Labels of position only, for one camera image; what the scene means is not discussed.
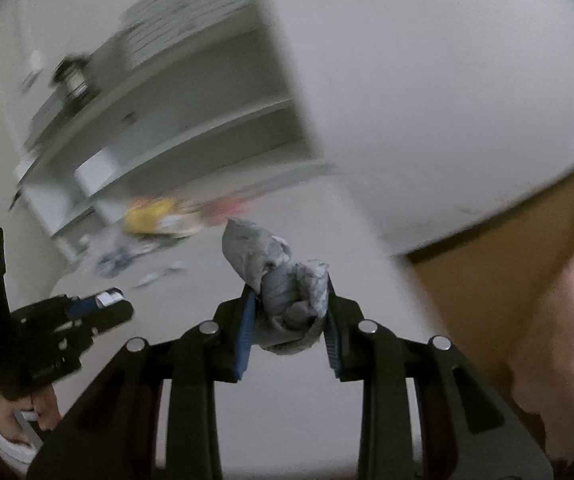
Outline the person's left hand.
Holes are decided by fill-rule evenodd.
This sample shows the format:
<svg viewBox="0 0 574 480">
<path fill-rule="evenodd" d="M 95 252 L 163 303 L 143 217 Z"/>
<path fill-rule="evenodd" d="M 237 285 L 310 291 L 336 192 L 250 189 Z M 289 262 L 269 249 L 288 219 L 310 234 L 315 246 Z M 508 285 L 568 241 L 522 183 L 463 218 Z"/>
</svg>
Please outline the person's left hand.
<svg viewBox="0 0 574 480">
<path fill-rule="evenodd" d="M 7 400 L 0 394 L 0 434 L 7 441 L 26 444 L 31 443 L 15 418 L 17 411 L 35 412 L 41 430 L 53 430 L 62 420 L 57 396 L 52 386 L 47 386 L 30 396 L 16 400 Z"/>
</svg>

